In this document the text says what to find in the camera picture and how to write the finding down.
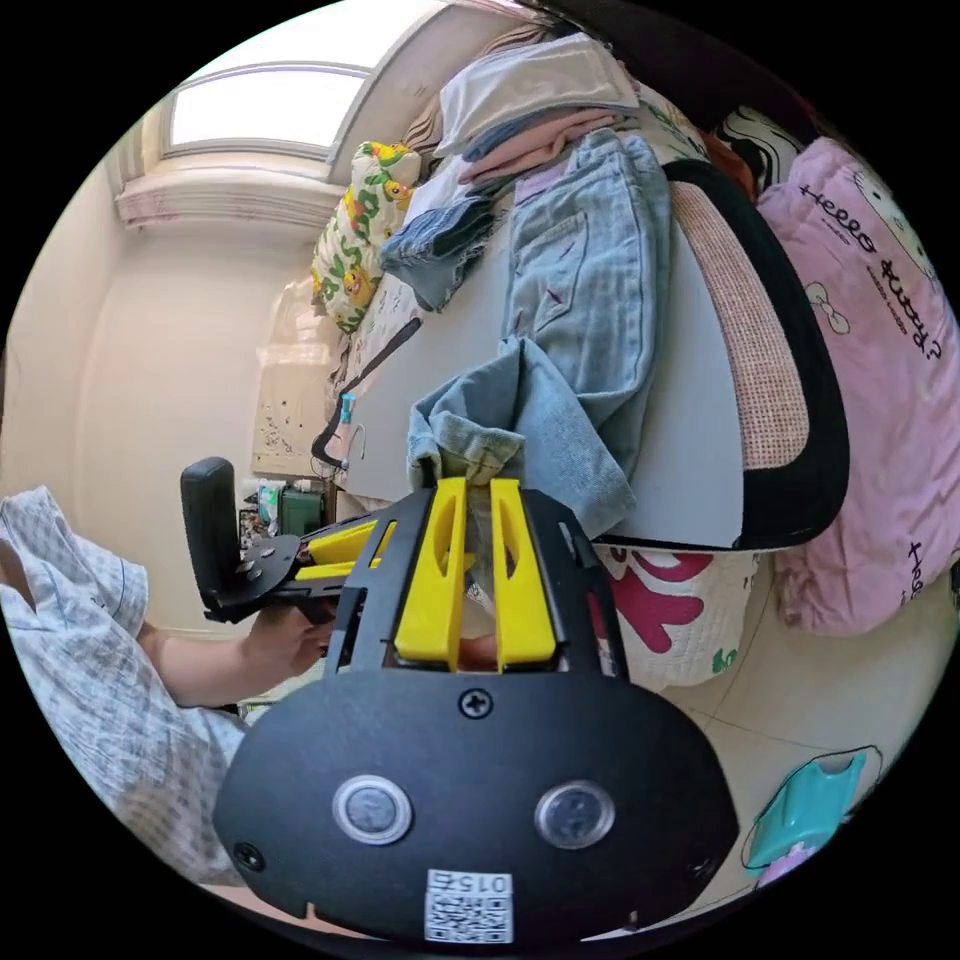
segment hello kitty text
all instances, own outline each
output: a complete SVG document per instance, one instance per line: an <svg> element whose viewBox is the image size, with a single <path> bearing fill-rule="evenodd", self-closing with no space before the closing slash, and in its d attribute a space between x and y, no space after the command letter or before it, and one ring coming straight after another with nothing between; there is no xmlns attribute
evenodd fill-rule
<svg viewBox="0 0 960 960"><path fill-rule="evenodd" d="M903 284L900 282L900 277L898 277L894 272L892 260L880 261L880 275L884 280L887 281L888 289L897 298L897 303L900 304L903 312L907 315L907 319L915 328L913 342L920 348L920 350L924 351L924 355L927 357L927 359L939 360L943 355L940 344L937 343L936 340L931 339L930 334L926 332L923 321L920 319L917 311L914 309L910 298L904 292ZM927 350L928 340L930 341L929 350Z"/></svg>
<svg viewBox="0 0 960 960"><path fill-rule="evenodd" d="M850 216L850 212L845 210L843 207L838 207L832 200L825 197L822 193L816 193L810 189L809 184L805 184L800 188L800 192L805 197L813 197L816 201L817 206L825 213L828 217L834 220L841 229L839 234L841 237L846 239L846 236L852 237L857 243L860 244L861 249L866 250L867 253L876 253L877 247L874 244L873 239L870 237L866 231L864 231L860 226L860 221Z"/></svg>
<svg viewBox="0 0 960 960"><path fill-rule="evenodd" d="M910 542L910 549L907 551L907 557L913 561L913 569L910 571L910 596L907 596L906 590L900 597L900 606L902 607L908 600L912 600L923 589L923 568L921 565L920 550L922 543Z"/></svg>

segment person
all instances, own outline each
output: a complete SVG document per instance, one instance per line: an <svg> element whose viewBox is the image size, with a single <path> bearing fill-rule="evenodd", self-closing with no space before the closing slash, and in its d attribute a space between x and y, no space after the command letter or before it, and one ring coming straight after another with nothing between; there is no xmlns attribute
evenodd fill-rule
<svg viewBox="0 0 960 960"><path fill-rule="evenodd" d="M0 355L0 426L5 372ZM242 888L212 824L247 730L222 707L303 674L332 624L275 606L239 637L185 638L146 621L148 584L143 567L71 530L46 488L0 501L0 610L64 752L165 863L211 889ZM489 665L491 643L472 660L465 645L464 663Z"/></svg>

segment screw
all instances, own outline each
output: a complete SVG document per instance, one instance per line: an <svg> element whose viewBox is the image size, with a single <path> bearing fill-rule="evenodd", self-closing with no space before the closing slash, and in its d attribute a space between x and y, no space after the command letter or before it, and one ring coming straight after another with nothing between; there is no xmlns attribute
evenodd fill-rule
<svg viewBox="0 0 960 960"><path fill-rule="evenodd" d="M263 869L263 854L252 843L238 843L233 855L248 870L259 873Z"/></svg>
<svg viewBox="0 0 960 960"><path fill-rule="evenodd" d="M471 720L482 720L493 709L493 697L486 690L468 690L460 697L460 712Z"/></svg>

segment white floor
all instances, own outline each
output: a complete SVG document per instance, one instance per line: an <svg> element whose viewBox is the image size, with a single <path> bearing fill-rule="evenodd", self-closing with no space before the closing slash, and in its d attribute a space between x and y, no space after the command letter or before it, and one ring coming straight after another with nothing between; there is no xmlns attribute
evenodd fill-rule
<svg viewBox="0 0 960 960"><path fill-rule="evenodd" d="M825 753L873 745L889 769L933 697L956 631L945 576L869 634L839 640L793 633L777 616L767 558L750 598L736 664L697 687L664 691L713 743L741 823L737 845L713 881L669 922L753 888L741 852L754 817L797 767ZM854 803L880 773L876 751L866 755Z"/></svg>

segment teal plastic stool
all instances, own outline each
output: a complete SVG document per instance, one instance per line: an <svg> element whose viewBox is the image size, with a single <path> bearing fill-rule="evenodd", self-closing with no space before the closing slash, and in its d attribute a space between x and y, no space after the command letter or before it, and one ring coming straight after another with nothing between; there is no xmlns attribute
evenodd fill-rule
<svg viewBox="0 0 960 960"><path fill-rule="evenodd" d="M755 821L747 870L762 873L795 844L819 850L827 843L850 809L866 761L857 753L843 770L827 773L811 760L790 774Z"/></svg>

